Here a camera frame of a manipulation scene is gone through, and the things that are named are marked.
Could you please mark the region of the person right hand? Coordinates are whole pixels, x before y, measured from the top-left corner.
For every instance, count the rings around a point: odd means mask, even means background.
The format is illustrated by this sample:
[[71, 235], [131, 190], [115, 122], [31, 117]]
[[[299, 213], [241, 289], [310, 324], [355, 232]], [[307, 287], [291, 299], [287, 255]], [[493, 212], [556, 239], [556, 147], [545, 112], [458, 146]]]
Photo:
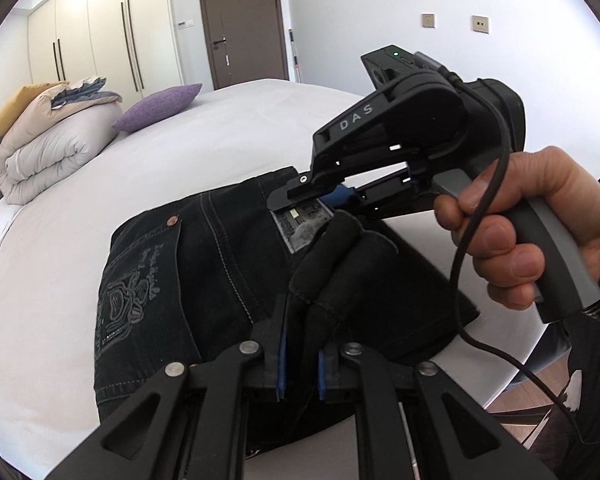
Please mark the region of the person right hand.
[[490, 296], [514, 310], [535, 304], [545, 322], [600, 314], [600, 284], [566, 213], [576, 208], [567, 180], [577, 166], [546, 148], [511, 154], [483, 172], [449, 162], [431, 178], [440, 195], [436, 217], [474, 259]]

